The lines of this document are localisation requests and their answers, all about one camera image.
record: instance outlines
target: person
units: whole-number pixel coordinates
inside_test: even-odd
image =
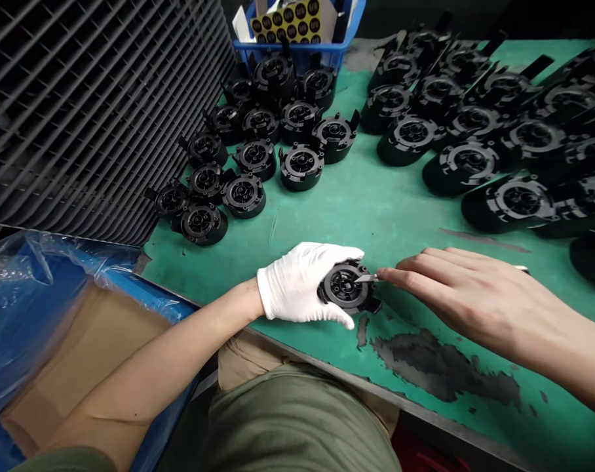
[[[353,329],[352,317],[321,302],[316,289],[334,264],[361,257],[357,248],[301,243],[143,346],[80,402],[39,454],[14,470],[129,469],[153,419],[221,348],[221,391],[209,413],[203,470],[399,471],[387,419],[360,393],[308,364],[277,362],[277,353],[249,349],[239,338],[262,316]],[[428,248],[377,273],[450,328],[595,410],[595,323],[533,277],[456,248]]]

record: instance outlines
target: green table surface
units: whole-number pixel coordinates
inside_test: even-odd
[[[556,62],[542,79],[589,46],[591,41],[507,41],[492,58],[521,70],[545,53]],[[355,109],[360,111],[371,75],[343,69],[325,116],[340,112],[350,118]],[[433,152],[409,167],[387,167],[376,154],[378,140],[359,129],[345,160],[326,166],[320,182],[307,192],[285,190],[278,170],[264,183],[264,211],[252,220],[230,216],[227,235],[215,246],[197,247],[159,223],[144,246],[152,260],[143,276],[207,304],[302,241],[357,246],[365,251],[370,271],[394,266],[428,246],[456,246],[529,267],[533,277],[595,321],[595,287],[572,268],[568,241],[542,240],[530,231],[492,239],[475,236],[461,216],[458,198],[435,197],[426,190],[421,169]],[[236,168],[232,159],[227,167]],[[327,322],[266,319],[251,327],[369,378],[551,470],[595,470],[595,413],[555,383],[460,337],[412,296],[384,285],[378,293],[385,306],[376,315],[363,315],[362,323],[357,316],[353,331]],[[359,324],[366,331],[363,346],[358,346]],[[394,344],[408,349],[382,353],[379,348]],[[405,359],[418,353],[420,362]],[[391,366],[394,358],[397,372],[385,362]],[[457,376],[456,382],[449,382],[449,375]],[[436,396],[432,382],[445,393]]]

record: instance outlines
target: khaki pants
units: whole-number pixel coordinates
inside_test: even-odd
[[[219,349],[219,388],[222,391],[232,390],[290,362],[303,361],[260,336],[240,331]],[[346,386],[363,400],[391,437],[398,422],[397,407],[365,390]]]

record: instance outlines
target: green sleeve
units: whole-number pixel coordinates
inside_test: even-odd
[[[77,446],[38,454],[11,472],[116,472],[116,467],[98,449]]]

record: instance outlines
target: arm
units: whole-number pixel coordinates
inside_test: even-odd
[[[232,335],[263,315],[251,279],[151,340],[97,385],[43,451],[91,446],[129,469],[149,425]]]
[[[530,275],[455,248],[428,248],[378,273],[450,328],[551,379],[595,411],[595,323]]]

